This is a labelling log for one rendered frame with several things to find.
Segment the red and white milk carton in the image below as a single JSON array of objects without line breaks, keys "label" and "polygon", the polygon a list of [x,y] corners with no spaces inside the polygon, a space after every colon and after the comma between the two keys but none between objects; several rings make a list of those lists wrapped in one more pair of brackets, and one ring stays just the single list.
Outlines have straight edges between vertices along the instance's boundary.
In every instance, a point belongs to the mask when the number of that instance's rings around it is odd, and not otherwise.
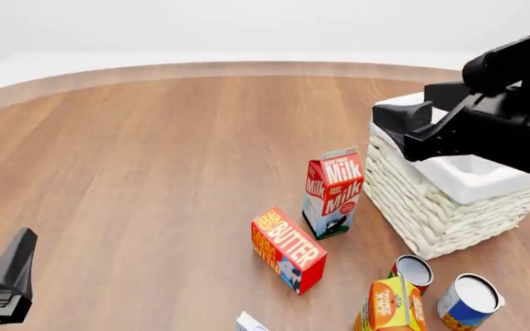
[{"label": "red and white milk carton", "polygon": [[363,182],[356,147],[331,151],[308,163],[302,214],[317,240],[349,231]]}]

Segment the red tin can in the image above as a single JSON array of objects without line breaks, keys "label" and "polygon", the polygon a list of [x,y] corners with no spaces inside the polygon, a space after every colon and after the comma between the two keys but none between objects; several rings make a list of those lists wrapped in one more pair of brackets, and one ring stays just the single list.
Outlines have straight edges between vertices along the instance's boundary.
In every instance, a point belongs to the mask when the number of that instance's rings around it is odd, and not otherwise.
[{"label": "red tin can", "polygon": [[423,295],[433,282],[430,265],[422,258],[414,255],[399,256],[390,270],[389,278],[403,276]]}]

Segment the orange juice carton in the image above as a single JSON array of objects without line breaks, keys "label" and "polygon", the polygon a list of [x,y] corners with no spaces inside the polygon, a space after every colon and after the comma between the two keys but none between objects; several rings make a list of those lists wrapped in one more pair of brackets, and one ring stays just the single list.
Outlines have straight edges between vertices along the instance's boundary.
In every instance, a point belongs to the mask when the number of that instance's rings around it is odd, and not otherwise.
[{"label": "orange juice carton", "polygon": [[374,281],[352,331],[427,331],[419,289],[402,276]]}]

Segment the white woven basket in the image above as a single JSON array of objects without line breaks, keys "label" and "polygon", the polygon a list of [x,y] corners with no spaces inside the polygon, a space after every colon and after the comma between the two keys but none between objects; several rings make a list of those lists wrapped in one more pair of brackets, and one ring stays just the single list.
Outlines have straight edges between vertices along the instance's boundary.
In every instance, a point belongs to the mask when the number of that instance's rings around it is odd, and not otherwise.
[{"label": "white woven basket", "polygon": [[385,131],[369,129],[364,192],[415,255],[463,250],[529,214],[529,174],[474,155],[409,162]]}]

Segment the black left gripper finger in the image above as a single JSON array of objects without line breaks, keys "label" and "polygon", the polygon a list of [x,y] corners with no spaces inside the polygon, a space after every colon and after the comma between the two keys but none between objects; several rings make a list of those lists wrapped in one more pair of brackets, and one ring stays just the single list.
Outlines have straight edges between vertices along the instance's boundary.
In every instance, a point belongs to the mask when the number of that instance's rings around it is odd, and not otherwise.
[{"label": "black left gripper finger", "polygon": [[0,256],[0,301],[20,295],[33,299],[31,271],[38,236],[21,228]]}]

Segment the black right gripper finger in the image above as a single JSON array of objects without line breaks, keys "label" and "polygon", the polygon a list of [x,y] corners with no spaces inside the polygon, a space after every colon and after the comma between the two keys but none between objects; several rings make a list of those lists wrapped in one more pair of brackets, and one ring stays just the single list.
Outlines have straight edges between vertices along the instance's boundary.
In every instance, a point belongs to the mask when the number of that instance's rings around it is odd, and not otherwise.
[{"label": "black right gripper finger", "polygon": [[372,107],[372,112],[374,125],[382,129],[399,149],[404,146],[405,134],[432,123],[431,101],[407,106],[377,104]]}]

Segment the blue and white tin can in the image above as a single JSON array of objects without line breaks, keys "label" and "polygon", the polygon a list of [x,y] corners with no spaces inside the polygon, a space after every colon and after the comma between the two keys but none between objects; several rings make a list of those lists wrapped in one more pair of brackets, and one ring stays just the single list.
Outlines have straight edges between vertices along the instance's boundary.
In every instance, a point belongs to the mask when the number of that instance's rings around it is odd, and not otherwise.
[{"label": "blue and white tin can", "polygon": [[437,301],[441,321],[452,331],[474,331],[496,314],[506,301],[485,278],[473,273],[458,275]]}]

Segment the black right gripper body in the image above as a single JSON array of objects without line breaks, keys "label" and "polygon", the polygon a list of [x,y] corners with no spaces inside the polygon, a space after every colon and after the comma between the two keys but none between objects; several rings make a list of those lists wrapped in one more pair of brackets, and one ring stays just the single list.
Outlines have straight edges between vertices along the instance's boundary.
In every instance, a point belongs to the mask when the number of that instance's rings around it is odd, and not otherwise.
[{"label": "black right gripper body", "polygon": [[413,162],[470,154],[530,174],[530,89],[467,96],[438,123],[404,137]]}]

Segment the white and blue cream cheese box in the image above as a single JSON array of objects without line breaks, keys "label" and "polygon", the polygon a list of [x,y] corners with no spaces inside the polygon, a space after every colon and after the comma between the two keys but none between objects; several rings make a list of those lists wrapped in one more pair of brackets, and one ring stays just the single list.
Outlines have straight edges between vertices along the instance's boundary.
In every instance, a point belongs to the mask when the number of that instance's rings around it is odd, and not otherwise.
[{"label": "white and blue cream cheese box", "polygon": [[236,331],[270,331],[252,316],[242,311],[236,319]]}]

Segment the red and orange butter box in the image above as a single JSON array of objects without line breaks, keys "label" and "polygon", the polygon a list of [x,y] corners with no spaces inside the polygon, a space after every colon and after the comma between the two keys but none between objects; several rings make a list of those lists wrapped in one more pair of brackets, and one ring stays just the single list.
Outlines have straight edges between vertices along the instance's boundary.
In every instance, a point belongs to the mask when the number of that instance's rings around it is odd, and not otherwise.
[{"label": "red and orange butter box", "polygon": [[327,251],[280,209],[273,207],[251,223],[253,249],[296,293],[321,280]]}]

